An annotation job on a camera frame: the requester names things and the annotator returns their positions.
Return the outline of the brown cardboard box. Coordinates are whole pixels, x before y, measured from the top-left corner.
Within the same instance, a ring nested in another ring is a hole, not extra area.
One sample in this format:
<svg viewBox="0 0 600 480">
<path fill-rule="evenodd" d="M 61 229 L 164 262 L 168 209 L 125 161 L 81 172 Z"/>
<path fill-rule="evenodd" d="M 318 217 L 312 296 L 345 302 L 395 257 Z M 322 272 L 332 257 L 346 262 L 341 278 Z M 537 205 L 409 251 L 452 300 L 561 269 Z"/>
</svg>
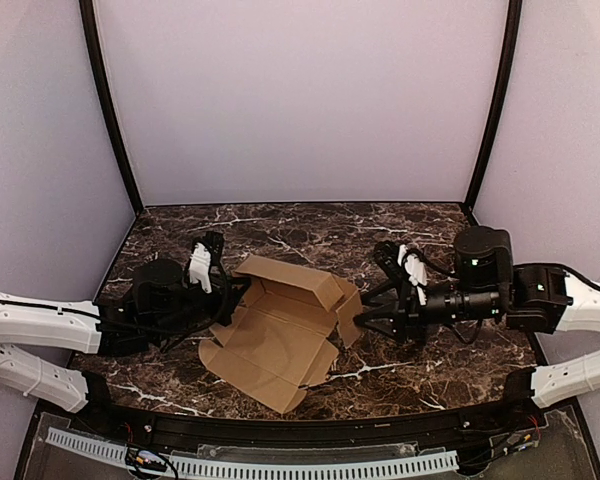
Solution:
<svg viewBox="0 0 600 480">
<path fill-rule="evenodd" d="M 285 414 L 325 383 L 338 348 L 361 335 L 358 288 L 332 273 L 251 255 L 235 271 L 250 281 L 229 326 L 212 326 L 198 356 L 206 369 L 266 407 Z"/>
</svg>

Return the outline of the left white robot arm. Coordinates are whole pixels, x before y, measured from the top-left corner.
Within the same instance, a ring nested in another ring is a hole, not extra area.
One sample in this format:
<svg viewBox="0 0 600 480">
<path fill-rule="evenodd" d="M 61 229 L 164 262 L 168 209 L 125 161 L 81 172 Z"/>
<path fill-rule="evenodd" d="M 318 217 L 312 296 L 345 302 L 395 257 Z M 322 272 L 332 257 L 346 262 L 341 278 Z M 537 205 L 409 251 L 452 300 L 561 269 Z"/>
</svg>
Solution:
<svg viewBox="0 0 600 480">
<path fill-rule="evenodd" d="M 155 346 L 167 352 L 189 336 L 228 326 L 251 281 L 231 277 L 222 263 L 224 237 L 193 240 L 184 265 L 157 258 L 137 267 L 118 300 L 54 302 L 0 292 L 0 383 L 70 413 L 110 402 L 106 380 L 27 352 L 52 347 L 101 357 L 125 357 Z"/>
</svg>

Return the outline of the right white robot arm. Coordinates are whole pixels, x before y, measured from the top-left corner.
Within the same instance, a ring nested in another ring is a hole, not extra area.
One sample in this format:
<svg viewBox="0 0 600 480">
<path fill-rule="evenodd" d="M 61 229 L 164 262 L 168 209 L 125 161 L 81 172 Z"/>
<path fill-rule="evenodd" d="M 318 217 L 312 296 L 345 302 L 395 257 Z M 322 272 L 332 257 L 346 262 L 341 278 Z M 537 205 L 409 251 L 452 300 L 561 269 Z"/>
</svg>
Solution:
<svg viewBox="0 0 600 480">
<path fill-rule="evenodd" d="M 453 252 L 446 270 L 415 247 L 377 243 L 373 259 L 387 279 L 363 295 L 368 309 L 355 325 L 396 343 L 423 343 L 429 326 L 442 325 L 471 344 L 477 338 L 457 324 L 472 322 L 479 332 L 488 319 L 525 333 L 600 333 L 600 284 L 563 264 L 514 264 L 507 231 L 469 227 Z"/>
</svg>

